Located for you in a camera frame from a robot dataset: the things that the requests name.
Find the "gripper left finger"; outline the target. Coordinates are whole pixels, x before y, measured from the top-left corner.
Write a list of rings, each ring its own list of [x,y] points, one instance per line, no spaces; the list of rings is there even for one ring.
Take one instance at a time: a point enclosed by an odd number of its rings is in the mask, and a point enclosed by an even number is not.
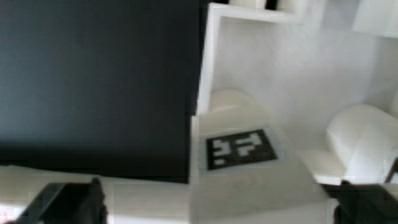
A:
[[[109,224],[100,179],[87,183],[50,183],[18,218],[16,224]]]

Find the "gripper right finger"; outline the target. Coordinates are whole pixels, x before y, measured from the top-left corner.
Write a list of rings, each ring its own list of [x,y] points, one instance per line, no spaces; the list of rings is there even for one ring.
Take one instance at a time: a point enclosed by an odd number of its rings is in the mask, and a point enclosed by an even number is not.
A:
[[[324,184],[331,198],[338,200],[332,224],[398,224],[398,199],[379,184]]]

